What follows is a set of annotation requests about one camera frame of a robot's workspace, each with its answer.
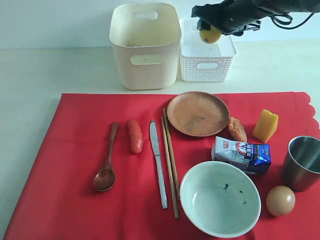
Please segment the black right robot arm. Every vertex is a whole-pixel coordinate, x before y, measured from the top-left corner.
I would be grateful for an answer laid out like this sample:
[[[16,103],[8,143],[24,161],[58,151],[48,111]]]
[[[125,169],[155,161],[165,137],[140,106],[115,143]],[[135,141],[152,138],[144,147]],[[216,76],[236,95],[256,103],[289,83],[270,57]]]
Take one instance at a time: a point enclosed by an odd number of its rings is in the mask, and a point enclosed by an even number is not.
[[[269,17],[281,29],[293,30],[320,12],[318,0],[224,0],[216,4],[195,5],[191,17],[198,18],[197,29],[218,29],[223,35],[240,37],[246,31],[258,31],[261,20]],[[290,13],[310,13],[300,24],[287,27],[293,21]]]

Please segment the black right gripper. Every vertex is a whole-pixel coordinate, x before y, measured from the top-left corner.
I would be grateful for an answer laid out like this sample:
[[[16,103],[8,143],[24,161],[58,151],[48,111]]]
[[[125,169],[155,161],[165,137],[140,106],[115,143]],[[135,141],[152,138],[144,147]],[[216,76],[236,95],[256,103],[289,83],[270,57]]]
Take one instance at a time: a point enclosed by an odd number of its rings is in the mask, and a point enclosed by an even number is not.
[[[256,0],[224,0],[217,4],[195,5],[191,17],[198,18],[196,29],[210,31],[211,26],[223,35],[240,37],[246,31],[258,31],[261,19],[269,11],[256,5]]]

